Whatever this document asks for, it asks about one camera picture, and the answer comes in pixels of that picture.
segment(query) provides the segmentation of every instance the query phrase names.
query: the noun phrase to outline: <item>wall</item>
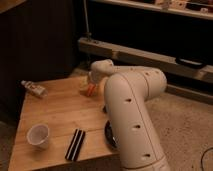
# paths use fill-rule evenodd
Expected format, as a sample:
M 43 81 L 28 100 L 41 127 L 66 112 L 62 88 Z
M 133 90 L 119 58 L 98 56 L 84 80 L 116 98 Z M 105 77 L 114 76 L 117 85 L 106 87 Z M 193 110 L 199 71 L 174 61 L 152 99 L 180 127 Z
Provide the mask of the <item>wall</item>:
M 28 0 L 0 14 L 0 120 L 19 119 L 21 80 L 67 77 L 78 63 L 73 1 Z

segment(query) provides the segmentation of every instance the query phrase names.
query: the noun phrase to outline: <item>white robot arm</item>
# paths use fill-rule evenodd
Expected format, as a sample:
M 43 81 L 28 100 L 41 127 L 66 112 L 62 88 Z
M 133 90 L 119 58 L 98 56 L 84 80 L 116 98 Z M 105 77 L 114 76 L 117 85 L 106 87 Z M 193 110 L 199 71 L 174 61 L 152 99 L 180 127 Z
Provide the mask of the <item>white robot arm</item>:
M 170 171 L 146 109 L 145 101 L 162 93 L 166 77 L 150 67 L 114 66 L 111 60 L 93 63 L 90 82 L 110 76 L 104 98 L 124 171 Z
M 88 75 L 89 87 L 87 96 L 91 96 L 97 84 L 106 77 L 112 74 L 123 71 L 143 71 L 151 70 L 151 67 L 143 66 L 115 66 L 110 59 L 95 61 L 91 64 L 91 71 Z

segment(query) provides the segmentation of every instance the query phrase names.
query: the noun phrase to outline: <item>speckled floor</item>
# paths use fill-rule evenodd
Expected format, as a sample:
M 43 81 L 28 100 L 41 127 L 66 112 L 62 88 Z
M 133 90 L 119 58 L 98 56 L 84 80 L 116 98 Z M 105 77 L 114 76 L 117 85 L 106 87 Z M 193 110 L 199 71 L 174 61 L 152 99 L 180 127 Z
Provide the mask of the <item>speckled floor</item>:
M 82 75 L 75 70 L 73 76 Z M 202 153 L 213 147 L 213 105 L 163 93 L 146 102 L 172 171 L 200 171 Z M 7 170 L 15 128 L 0 122 L 0 170 Z M 213 171 L 213 150 L 204 158 L 205 171 Z M 50 170 L 118 171 L 119 157 L 105 157 Z

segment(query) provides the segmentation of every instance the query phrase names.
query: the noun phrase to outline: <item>paper cup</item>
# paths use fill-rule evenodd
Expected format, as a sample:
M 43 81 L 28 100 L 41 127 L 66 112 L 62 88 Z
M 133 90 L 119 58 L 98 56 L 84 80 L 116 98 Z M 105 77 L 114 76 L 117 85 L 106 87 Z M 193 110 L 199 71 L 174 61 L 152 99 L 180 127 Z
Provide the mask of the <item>paper cup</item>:
M 46 149 L 49 146 L 50 130 L 46 124 L 36 124 L 27 132 L 29 144 Z

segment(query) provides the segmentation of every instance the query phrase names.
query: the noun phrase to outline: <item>wooden tabletop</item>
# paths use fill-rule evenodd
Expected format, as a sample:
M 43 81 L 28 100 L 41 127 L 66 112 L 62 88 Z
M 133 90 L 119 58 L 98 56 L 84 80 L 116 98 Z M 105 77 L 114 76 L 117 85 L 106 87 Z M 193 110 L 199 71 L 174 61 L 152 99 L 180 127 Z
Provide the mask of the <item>wooden tabletop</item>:
M 78 161 L 114 154 L 104 136 L 108 120 L 102 112 L 103 88 L 92 97 L 85 96 L 85 76 L 40 82 L 48 94 L 38 99 L 28 93 L 11 155 L 9 170 L 24 171 L 68 164 L 65 154 L 75 129 L 86 131 Z M 27 143 L 27 131 L 34 124 L 50 127 L 50 146 L 39 150 Z

